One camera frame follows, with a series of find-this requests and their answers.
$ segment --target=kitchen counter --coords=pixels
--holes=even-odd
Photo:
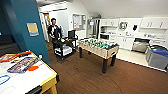
[[[149,39],[149,40],[154,40],[154,41],[166,41],[165,39],[157,39],[157,38],[150,38],[150,37],[137,37],[135,38],[141,38],[141,39]]]
[[[103,35],[116,35],[115,33],[100,33],[100,34],[103,34]]]

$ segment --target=poster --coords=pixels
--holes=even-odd
[[[30,36],[37,36],[37,35],[39,35],[36,23],[27,23],[27,28],[28,28]]]

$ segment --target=white cabinet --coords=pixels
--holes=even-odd
[[[120,48],[123,48],[124,47],[124,37],[123,36],[117,36],[116,43],[119,44]]]
[[[160,24],[161,18],[143,18],[141,28],[159,28]]]
[[[165,40],[150,40],[149,44],[163,46],[165,42],[166,42]]]
[[[120,48],[132,50],[134,40],[134,37],[117,36],[116,42],[120,45]]]
[[[161,24],[161,18],[151,19],[150,28],[159,28]]]
[[[161,19],[160,28],[161,29],[168,29],[168,18]]]
[[[118,27],[119,19],[101,19],[101,26]]]
[[[109,35],[110,42],[116,42],[116,35]]]
[[[101,26],[106,26],[107,25],[107,19],[101,19]]]
[[[134,40],[135,40],[135,38],[133,38],[133,37],[126,37],[125,43],[124,43],[124,49],[132,50]]]
[[[140,27],[168,29],[168,18],[143,18]]]

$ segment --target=ceiling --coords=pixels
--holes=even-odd
[[[37,5],[40,7],[48,4],[63,2],[66,0],[36,0],[36,1],[37,1]]]
[[[36,0],[38,6],[73,0]],[[96,17],[168,16],[168,0],[80,0],[88,13]]]

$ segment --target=overhead cabinet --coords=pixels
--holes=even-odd
[[[118,27],[119,19],[101,19],[101,26]]]
[[[167,29],[168,18],[143,18],[141,28]]]

